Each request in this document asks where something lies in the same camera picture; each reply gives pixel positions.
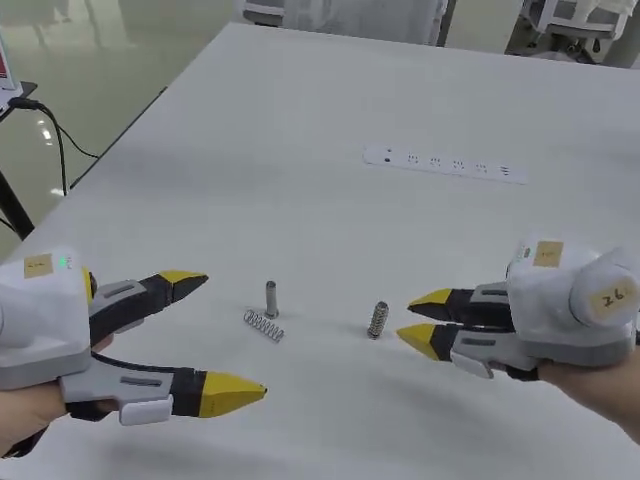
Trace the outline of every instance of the metal pin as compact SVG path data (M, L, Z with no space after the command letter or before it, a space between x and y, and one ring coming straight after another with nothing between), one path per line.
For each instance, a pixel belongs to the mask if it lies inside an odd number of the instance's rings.
M371 318L371 324L367 330L367 335L373 340L377 340L382 335L384 325L387 323L387 317L389 316L389 305L385 302L378 302L375 310L373 311L373 317Z
M266 287L267 293L267 309L264 312L265 317L274 319L278 318L278 300L276 299L276 282L269 280Z

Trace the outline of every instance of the power strip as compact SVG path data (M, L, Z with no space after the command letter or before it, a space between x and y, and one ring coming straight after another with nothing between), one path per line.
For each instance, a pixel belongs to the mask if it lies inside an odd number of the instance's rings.
M472 160L452 159L439 156L421 157L409 150L395 147L366 147L364 163L385 167L419 170L422 172L457 175L460 177L480 178L498 182L529 183L524 171L506 165L474 162Z

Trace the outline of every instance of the label sticker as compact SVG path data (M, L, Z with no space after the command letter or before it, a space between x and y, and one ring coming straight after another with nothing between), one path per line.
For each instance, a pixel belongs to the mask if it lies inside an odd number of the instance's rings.
M600 320L621 308L628 307L637 300L638 289L633 280L628 277L589 297L591 307Z
M53 261L50 253L24 259L24 278L43 277L51 273L53 273Z
M558 268L563 247L563 242L538 242L536 256L533 258L533 266Z

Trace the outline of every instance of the metal spring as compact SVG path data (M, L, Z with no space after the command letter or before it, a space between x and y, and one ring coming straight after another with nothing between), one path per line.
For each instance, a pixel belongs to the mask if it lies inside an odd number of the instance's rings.
M247 310L244 314L244 321L276 343L280 343L284 337L284 330L253 310Z
M387 317L389 316L389 305L385 302L378 302L375 310L373 311L373 317L371 318L371 324L367 330L369 338L374 340L380 338L384 325L387 323Z

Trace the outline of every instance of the power cord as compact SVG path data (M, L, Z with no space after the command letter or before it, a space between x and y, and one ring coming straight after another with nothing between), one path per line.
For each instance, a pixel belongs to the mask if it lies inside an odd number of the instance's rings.
M65 137L67 137L69 139L69 141L71 142L71 144L76 147L76 150L78 150L80 153L82 153L83 155L86 155L87 157L91 157L91 158L95 158L96 160L100 158L99 155L94 155L93 153L89 153L86 150L84 150L83 148L80 148L80 146L76 143L76 141L71 137L71 135L69 135L69 132L67 132L62 125L60 125L60 130L62 131L62 133L64 134Z
M62 142L62 131L60 130L60 124L58 123L58 120L56 120L55 115L51 110L49 110L49 108L47 108L45 104L29 98L14 97L11 100L9 100L9 107L17 108L19 110L39 110L42 113L44 113L47 117L49 117L49 120L51 120L51 123L53 123L53 126L56 130L56 136L58 137L58 147L60 149L60 170L62 175L62 193L64 196L66 196L68 193L67 164L64 158L64 143Z
M94 155L93 153L89 153L81 148L71 137L71 135L69 135L69 132L62 128L53 112L49 110L49 108L45 104L29 98L16 97L9 100L9 107L16 108L18 110L39 110L44 113L49 118L49 120L51 120L51 123L53 124L56 131L56 136L58 138L58 147L60 149L60 170L62 176L62 193L66 196L69 189L67 187L67 164L64 156L64 143L62 141L62 135L64 134L80 153L86 155L87 157L95 159L98 159L100 157L98 155Z
M9 222L7 222L6 220L0 218L0 223L3 223L9 230L11 230L13 233L16 233L16 229L13 228L11 226L11 224Z

